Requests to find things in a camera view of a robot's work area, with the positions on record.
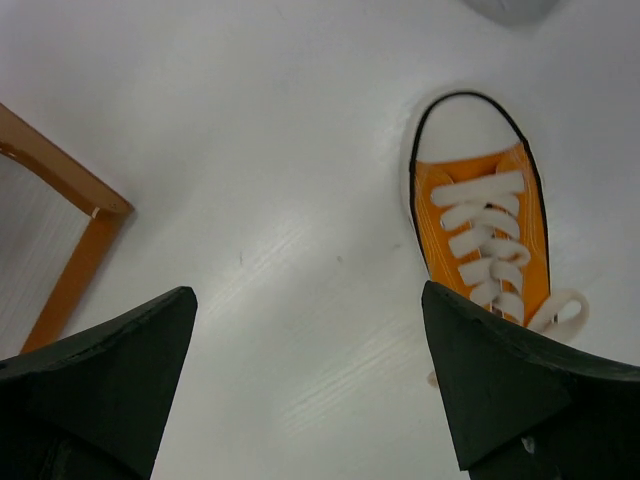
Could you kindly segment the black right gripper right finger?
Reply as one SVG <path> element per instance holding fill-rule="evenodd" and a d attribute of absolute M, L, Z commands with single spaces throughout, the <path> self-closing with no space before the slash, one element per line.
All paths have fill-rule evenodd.
<path fill-rule="evenodd" d="M 473 479 L 636 479 L 639 369 L 558 343 L 427 282 L 426 339 Z"/>

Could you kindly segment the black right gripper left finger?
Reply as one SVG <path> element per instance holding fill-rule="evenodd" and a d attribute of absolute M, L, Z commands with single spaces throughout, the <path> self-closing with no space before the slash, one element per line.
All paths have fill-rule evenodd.
<path fill-rule="evenodd" d="M 197 306 L 178 287 L 2 360 L 2 478 L 150 478 Z"/>

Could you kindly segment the orange sneaker one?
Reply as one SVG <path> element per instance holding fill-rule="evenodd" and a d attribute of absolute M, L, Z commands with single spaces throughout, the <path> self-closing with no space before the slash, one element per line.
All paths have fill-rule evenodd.
<path fill-rule="evenodd" d="M 589 317 L 586 298 L 551 286 L 542 180 L 507 110 L 470 89 L 425 99 L 408 122 L 403 189 L 432 281 L 558 342 Z"/>

